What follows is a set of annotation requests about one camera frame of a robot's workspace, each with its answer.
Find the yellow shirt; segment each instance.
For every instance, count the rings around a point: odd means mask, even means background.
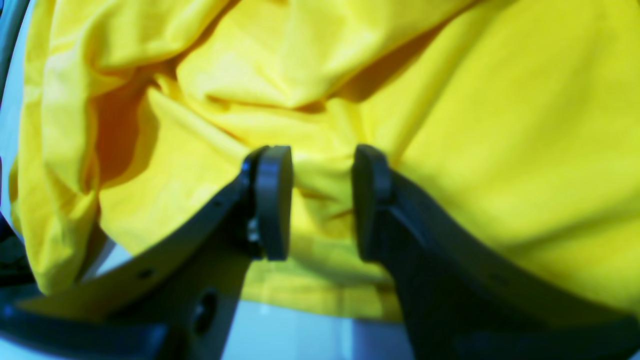
[[[636,311],[638,34],[635,0],[39,1],[13,219],[54,293],[96,222],[139,254],[251,149],[289,144],[291,257],[243,297],[398,320],[352,230],[370,143],[508,259]]]

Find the hole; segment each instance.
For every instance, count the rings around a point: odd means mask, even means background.
[[[140,273],[138,273],[138,278],[141,280],[145,280],[151,277],[153,274],[154,274],[154,269],[152,268],[144,269]]]
[[[197,335],[204,335],[209,330],[217,310],[218,294],[215,290],[207,290],[195,309],[193,330]]]

